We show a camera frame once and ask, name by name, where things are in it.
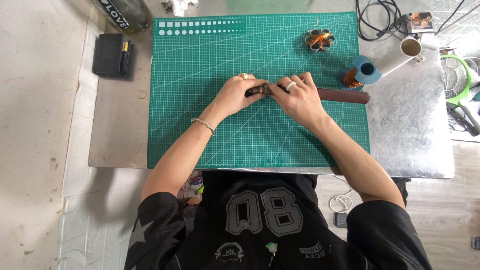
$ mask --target copper wire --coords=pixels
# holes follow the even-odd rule
[[[330,40],[326,39],[326,37],[331,36],[330,33],[325,33],[325,34],[321,34],[321,35],[310,34],[310,36],[313,37],[313,38],[310,39],[310,41],[308,42],[308,45],[312,45],[315,42],[318,42],[318,43],[320,43],[320,49],[322,48],[322,43],[323,42],[328,42],[328,44],[332,45],[332,42]]]
[[[361,82],[359,82],[355,79],[355,73],[356,73],[356,70],[354,68],[352,68],[351,70],[349,70],[347,72],[345,77],[343,77],[343,84],[345,84],[345,86],[350,87],[350,88],[355,88],[357,86],[363,85],[363,83],[361,83]]]

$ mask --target white ring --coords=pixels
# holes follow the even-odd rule
[[[287,87],[286,87],[285,89],[287,90],[287,92],[290,92],[290,87],[291,87],[292,85],[296,85],[296,84],[297,84],[296,82],[291,82],[291,83],[289,83],[289,84],[287,85]]]

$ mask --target stainless steel table top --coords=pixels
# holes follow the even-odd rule
[[[173,17],[157,0],[145,1],[154,17]],[[242,6],[234,0],[201,1],[185,16],[215,16],[259,13],[344,12],[355,9],[355,1],[308,1],[305,5],[272,1],[269,8]],[[431,12],[430,0],[405,0],[400,10]],[[369,10],[369,20],[379,28],[386,21],[381,8]],[[115,32],[107,27],[107,33]],[[367,42],[359,39],[360,54],[375,61],[403,36],[385,35]],[[128,78],[100,78],[96,99],[89,165],[94,167],[146,168],[148,107],[150,92],[151,33],[126,37],[134,44]],[[438,52],[426,50],[427,61],[407,63],[364,91],[367,104],[371,155],[391,176],[451,178],[454,162],[449,139],[442,72]],[[243,168],[238,171],[334,174],[335,168]]]

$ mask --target star print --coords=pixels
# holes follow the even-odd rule
[[[128,248],[130,248],[133,244],[137,243],[137,242],[144,242],[145,243],[145,235],[144,235],[144,232],[146,231],[146,229],[148,229],[148,227],[150,227],[150,224],[152,224],[152,222],[146,224],[145,226],[142,226],[140,224],[140,219],[137,219],[137,223],[135,224],[135,231],[132,232],[132,234],[130,235],[130,241],[128,242]]]

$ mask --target glass bottle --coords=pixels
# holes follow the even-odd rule
[[[152,15],[144,0],[91,0],[119,31],[136,34],[149,28]]]

